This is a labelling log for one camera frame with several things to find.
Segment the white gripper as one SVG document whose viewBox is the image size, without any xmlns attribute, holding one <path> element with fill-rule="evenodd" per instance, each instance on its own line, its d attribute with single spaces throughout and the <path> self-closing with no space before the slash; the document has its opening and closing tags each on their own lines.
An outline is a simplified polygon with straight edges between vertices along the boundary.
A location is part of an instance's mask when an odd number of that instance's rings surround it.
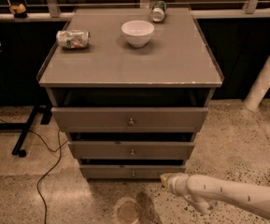
<svg viewBox="0 0 270 224">
<path fill-rule="evenodd" d="M 164 173 L 160 175 L 161 182 L 167 185 L 168 190 L 177 197 L 185 197 L 188 194 L 187 180 L 188 175 L 184 173 Z"/>
</svg>

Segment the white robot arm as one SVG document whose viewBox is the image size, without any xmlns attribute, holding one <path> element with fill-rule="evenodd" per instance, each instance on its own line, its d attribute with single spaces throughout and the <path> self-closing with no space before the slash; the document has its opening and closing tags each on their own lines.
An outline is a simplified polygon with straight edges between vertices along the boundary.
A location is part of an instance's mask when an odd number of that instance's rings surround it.
<svg viewBox="0 0 270 224">
<path fill-rule="evenodd" d="M 161 182 L 202 214 L 212 214 L 224 202 L 270 220 L 270 187 L 184 173 L 162 174 Z"/>
</svg>

